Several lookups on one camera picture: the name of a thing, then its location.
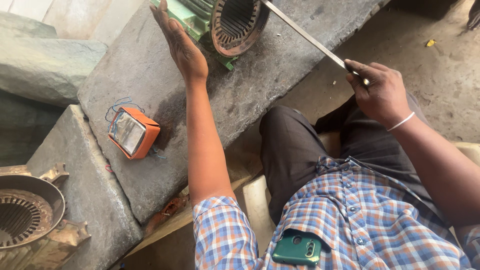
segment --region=white bracelet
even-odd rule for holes
[[[415,114],[415,112],[412,112],[407,118],[405,118],[405,120],[403,120],[402,122],[396,124],[394,127],[392,127],[391,129],[387,129],[387,131],[391,131],[392,129],[394,128],[397,128],[398,126],[400,126],[401,124],[405,123],[408,119],[412,118],[412,116]]]

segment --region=man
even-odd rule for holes
[[[428,126],[399,72],[349,60],[371,84],[348,74],[355,95],[315,129],[286,107],[262,119],[261,159],[277,228],[258,256],[230,188],[206,92],[205,58],[180,23],[168,18],[166,0],[151,9],[185,79],[198,269],[306,269],[272,260],[286,229],[321,239],[318,269],[480,267],[480,168]],[[317,138],[331,129],[341,132],[337,160]]]

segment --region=hand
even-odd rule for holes
[[[150,4],[150,10],[167,39],[170,54],[185,84],[191,86],[196,83],[206,83],[208,66],[205,57],[187,36],[181,24],[174,18],[168,18],[167,1],[161,0],[158,9]]]
[[[357,104],[368,117],[389,129],[412,113],[408,107],[407,93],[400,72],[378,63],[367,66],[347,59],[345,64],[370,81],[367,87],[359,76],[347,74],[347,81],[355,91]]]

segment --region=small debris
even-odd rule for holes
[[[437,43],[437,42],[435,41],[435,39],[430,39],[430,40],[427,42],[427,44],[425,45],[425,47],[431,47],[431,46],[433,46],[435,43]]]

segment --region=shirt pocket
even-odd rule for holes
[[[282,216],[279,227],[281,232],[276,235],[277,243],[286,229],[314,233],[331,249],[338,246],[338,218],[342,218],[336,204],[328,197],[318,196],[298,199],[292,202]]]

